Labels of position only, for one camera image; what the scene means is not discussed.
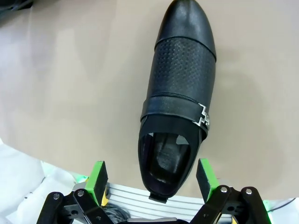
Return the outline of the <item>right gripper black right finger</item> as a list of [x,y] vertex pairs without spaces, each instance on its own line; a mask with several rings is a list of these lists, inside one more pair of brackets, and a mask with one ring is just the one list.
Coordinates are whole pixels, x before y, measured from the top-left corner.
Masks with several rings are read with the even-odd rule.
[[196,178],[204,205],[192,224],[216,224],[222,215],[231,215],[238,224],[270,224],[258,190],[244,187],[240,191],[220,185],[207,159],[199,159]]

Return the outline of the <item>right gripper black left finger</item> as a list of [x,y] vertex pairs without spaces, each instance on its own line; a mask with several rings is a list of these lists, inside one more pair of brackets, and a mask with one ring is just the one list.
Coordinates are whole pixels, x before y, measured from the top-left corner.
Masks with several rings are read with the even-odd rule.
[[61,192],[47,195],[37,223],[72,224],[74,219],[80,219],[86,224],[111,224],[112,220],[101,207],[107,181],[105,162],[96,162],[85,187],[66,196]]

